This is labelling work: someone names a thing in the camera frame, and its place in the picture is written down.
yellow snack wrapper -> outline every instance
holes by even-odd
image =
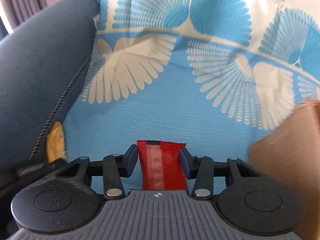
[[[47,158],[49,163],[58,158],[67,160],[63,127],[60,122],[55,122],[51,132],[47,135]]]

blue and white fabric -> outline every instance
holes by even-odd
[[[68,157],[100,160],[152,139],[246,160],[297,103],[320,97],[319,9],[247,1],[101,0],[84,88],[63,124]],[[141,188],[139,165],[123,182]]]

black circular cap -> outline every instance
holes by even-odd
[[[267,178],[240,178],[217,199],[221,215],[252,235],[278,235],[298,225],[303,204],[295,192]]]
[[[248,207],[260,212],[271,212],[282,205],[282,199],[277,194],[267,190],[250,192],[244,200]]]
[[[72,202],[72,196],[62,190],[49,190],[40,193],[35,198],[37,208],[43,211],[59,211],[68,207]]]

red candy bar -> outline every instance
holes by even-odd
[[[188,189],[179,164],[179,149],[185,143],[138,140],[142,189]]]

brown cardboard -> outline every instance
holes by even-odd
[[[249,163],[297,191],[305,210],[298,233],[320,239],[320,101],[298,105],[275,131],[249,148]]]

